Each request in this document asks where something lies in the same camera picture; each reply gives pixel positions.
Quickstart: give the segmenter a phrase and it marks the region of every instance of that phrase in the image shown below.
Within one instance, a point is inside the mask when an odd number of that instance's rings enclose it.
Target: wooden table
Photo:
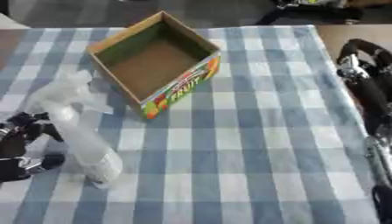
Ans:
[[[392,24],[317,25],[316,29],[332,60],[338,58],[341,47],[349,39],[365,39],[392,52]]]
[[[0,30],[0,71],[5,66],[8,57],[13,53],[24,33],[25,30]]]

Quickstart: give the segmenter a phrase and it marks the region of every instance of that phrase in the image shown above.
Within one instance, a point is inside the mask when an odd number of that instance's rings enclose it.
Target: robotic arm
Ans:
[[[63,142],[52,124],[43,123],[48,120],[47,113],[19,113],[0,123],[0,183],[28,179],[33,174],[51,170],[64,163],[65,157],[59,153],[44,155],[37,164],[32,164],[30,158],[23,157],[26,145],[42,134]]]

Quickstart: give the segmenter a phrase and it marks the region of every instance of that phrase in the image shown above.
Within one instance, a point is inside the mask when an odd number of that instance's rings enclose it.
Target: blue checkered tablecloth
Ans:
[[[118,31],[29,30],[0,74],[0,114],[62,73],[93,72],[85,47]],[[94,188],[68,154],[1,185],[0,223],[377,223],[358,114],[314,27],[198,32],[222,50],[220,72],[157,119],[99,76],[114,114],[78,107],[123,159],[116,186]],[[29,154],[66,150],[43,137]]]

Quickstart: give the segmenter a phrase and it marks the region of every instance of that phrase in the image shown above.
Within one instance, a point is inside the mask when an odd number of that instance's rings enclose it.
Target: open cardboard box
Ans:
[[[87,48],[101,69],[151,119],[212,77],[219,48],[164,11]]]

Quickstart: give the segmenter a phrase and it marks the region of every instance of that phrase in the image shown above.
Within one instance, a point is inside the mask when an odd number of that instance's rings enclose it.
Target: clear plastic bottle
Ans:
[[[111,110],[94,101],[88,91],[91,80],[87,71],[81,71],[49,83],[30,96],[24,111],[47,112],[86,175],[97,187],[107,188],[120,176],[123,161],[96,131],[79,120],[79,114],[71,105],[80,102],[101,112]]]

